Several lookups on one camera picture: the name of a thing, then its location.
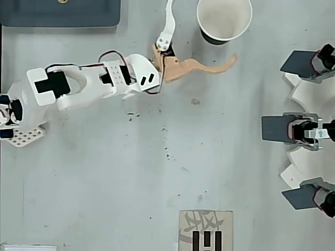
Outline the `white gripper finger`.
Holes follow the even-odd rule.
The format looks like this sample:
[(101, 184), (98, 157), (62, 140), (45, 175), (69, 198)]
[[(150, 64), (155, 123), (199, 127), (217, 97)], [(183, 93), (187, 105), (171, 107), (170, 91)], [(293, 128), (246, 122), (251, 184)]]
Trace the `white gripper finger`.
[(156, 41), (156, 47), (165, 52), (168, 50), (175, 32), (175, 18), (172, 10), (173, 0), (168, 0), (165, 8), (165, 25)]

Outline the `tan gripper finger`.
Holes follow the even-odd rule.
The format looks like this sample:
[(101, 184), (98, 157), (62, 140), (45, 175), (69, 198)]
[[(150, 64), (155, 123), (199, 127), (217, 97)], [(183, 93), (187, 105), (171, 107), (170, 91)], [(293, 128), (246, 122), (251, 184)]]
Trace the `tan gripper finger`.
[(195, 59), (187, 59), (181, 62), (181, 66), (186, 68), (189, 72), (194, 71), (194, 70), (200, 70), (206, 73), (218, 74), (218, 73), (223, 73), (229, 70), (234, 65), (236, 60), (237, 60), (237, 55), (234, 53), (233, 56), (225, 64), (221, 66), (216, 66), (216, 67), (205, 66), (199, 63)]

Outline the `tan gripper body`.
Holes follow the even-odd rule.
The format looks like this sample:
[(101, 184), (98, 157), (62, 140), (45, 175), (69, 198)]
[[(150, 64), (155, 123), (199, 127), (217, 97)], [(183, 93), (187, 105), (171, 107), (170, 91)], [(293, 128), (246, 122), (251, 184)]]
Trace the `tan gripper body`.
[(171, 44), (166, 51), (161, 51), (156, 44), (153, 44), (152, 50), (154, 53), (152, 62), (160, 73), (164, 73), (163, 79), (166, 83), (175, 81), (183, 75), (181, 63), (175, 56)]

